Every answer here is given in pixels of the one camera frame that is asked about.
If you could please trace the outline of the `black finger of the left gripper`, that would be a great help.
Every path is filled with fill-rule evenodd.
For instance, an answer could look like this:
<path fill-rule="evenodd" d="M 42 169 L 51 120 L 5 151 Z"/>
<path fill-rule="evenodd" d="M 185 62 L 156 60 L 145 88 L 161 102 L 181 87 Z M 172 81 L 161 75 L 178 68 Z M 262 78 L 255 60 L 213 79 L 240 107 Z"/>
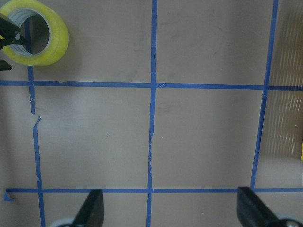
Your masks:
<path fill-rule="evenodd" d="M 0 14 L 0 46 L 27 45 L 28 40 L 20 34 L 20 27 L 15 25 L 7 16 Z"/>
<path fill-rule="evenodd" d="M 0 60 L 0 70 L 11 70 L 12 66 L 8 64 L 5 60 Z"/>

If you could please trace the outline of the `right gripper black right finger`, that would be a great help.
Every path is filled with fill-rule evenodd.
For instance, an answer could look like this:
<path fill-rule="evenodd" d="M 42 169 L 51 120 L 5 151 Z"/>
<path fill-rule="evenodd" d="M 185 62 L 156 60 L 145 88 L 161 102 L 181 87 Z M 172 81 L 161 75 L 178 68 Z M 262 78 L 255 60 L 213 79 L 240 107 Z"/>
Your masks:
<path fill-rule="evenodd" d="M 243 227 L 273 227 L 279 218 L 249 187 L 237 189 L 237 218 Z"/>

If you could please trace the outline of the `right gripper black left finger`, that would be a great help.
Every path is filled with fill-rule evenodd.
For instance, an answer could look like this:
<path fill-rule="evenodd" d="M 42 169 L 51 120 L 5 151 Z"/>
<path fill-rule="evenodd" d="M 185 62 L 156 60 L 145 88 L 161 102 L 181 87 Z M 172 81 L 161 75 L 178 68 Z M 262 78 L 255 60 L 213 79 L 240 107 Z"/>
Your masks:
<path fill-rule="evenodd" d="M 104 202 L 101 189 L 91 190 L 72 222 L 73 227 L 101 227 L 104 222 Z"/>

